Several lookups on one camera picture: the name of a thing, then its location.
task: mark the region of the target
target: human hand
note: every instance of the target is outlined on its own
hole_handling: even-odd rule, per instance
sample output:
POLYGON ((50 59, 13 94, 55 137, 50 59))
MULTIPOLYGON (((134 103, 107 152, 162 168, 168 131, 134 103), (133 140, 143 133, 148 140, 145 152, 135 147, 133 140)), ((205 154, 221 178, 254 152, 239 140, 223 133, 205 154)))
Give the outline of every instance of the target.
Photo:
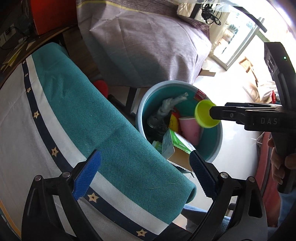
POLYGON ((289 169, 296 169, 296 153, 286 156, 286 158, 284 159, 277 154, 272 138, 268 140, 267 145, 272 148, 270 157, 272 178, 279 184, 283 184, 282 179, 285 177, 285 170, 283 165, 285 165, 289 169))

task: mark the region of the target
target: floor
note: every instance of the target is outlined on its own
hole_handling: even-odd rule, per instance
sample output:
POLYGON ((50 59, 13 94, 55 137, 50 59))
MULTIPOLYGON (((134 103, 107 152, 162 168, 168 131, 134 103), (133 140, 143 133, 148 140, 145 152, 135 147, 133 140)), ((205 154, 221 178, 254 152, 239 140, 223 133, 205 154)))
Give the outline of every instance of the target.
MULTIPOLYGON (((203 69, 216 72, 215 77, 199 76, 194 86, 206 93, 216 105, 224 105, 226 102, 252 101, 242 88, 243 82, 248 76, 244 74, 245 71, 238 63, 235 63, 228 71, 225 71, 215 61, 207 58, 203 69)), ((128 90, 128 87, 110 87, 109 93, 125 104, 128 90)), ((134 109, 135 113, 146 91, 147 89, 141 90, 134 109)), ((233 178, 246 179, 248 176, 254 176, 258 164, 256 139, 259 137, 259 133, 246 131, 244 126, 231 121, 222 121, 222 126, 222 146, 213 164, 218 171, 227 172, 233 178)), ((186 174, 186 176, 197 186, 197 194, 189 204, 208 210, 212 200, 205 196, 196 178, 193 178, 190 174, 186 174)), ((186 218, 179 215, 174 223, 184 228, 186 218)))
POLYGON ((71 60, 91 82, 102 79, 96 63, 88 51, 78 27, 63 32, 63 38, 71 60))

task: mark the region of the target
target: trash bin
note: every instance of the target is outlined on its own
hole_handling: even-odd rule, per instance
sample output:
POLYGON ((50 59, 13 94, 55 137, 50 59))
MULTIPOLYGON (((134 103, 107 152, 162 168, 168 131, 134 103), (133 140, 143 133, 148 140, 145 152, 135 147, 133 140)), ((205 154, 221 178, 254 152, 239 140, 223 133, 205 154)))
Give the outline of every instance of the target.
MULTIPOLYGON (((198 103, 198 100, 194 97, 198 90, 193 85, 177 80, 164 81, 154 85, 146 92, 140 102, 136 116, 137 130, 146 138, 143 122, 161 106, 164 99, 175 98, 185 92, 189 94, 188 100, 177 104, 176 108, 180 111, 181 116, 194 116, 194 109, 198 103)), ((195 148, 207 162, 212 162, 218 155, 221 143, 222 124, 219 123, 213 128, 203 130, 200 142, 195 148)))

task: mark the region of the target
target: desk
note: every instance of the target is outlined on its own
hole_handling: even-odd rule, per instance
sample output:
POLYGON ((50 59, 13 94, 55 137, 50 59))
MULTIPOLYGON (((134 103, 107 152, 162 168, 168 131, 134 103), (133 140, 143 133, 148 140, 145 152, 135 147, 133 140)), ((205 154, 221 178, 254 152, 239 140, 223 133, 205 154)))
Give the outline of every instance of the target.
POLYGON ((57 36, 58 34, 63 33, 64 31, 68 30, 70 27, 66 28, 58 28, 55 30, 52 30, 44 35, 41 35, 38 37, 35 42, 27 49, 28 43, 25 43, 25 46, 20 51, 19 55, 17 56, 16 60, 14 61, 13 65, 10 67, 8 66, 7 69, 0 73, 1 79, 0 79, 0 89, 2 85, 5 83, 5 81, 8 79, 8 77, 12 74, 12 72, 15 70, 15 68, 24 61, 29 55, 31 55, 35 50, 37 50, 39 47, 41 47, 43 44, 45 44, 47 41, 52 39, 53 37, 57 36))

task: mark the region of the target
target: cardboard box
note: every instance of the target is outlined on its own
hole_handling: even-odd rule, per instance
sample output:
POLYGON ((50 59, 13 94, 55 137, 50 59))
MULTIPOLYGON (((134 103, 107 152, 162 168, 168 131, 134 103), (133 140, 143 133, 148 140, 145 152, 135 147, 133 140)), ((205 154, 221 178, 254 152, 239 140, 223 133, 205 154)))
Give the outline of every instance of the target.
POLYGON ((174 166, 192 172, 189 155, 195 150, 193 145, 178 133, 168 129, 163 136, 162 156, 174 166))
POLYGON ((216 72, 211 72, 209 70, 202 69, 199 73, 199 76, 210 76, 214 77, 216 75, 216 72))

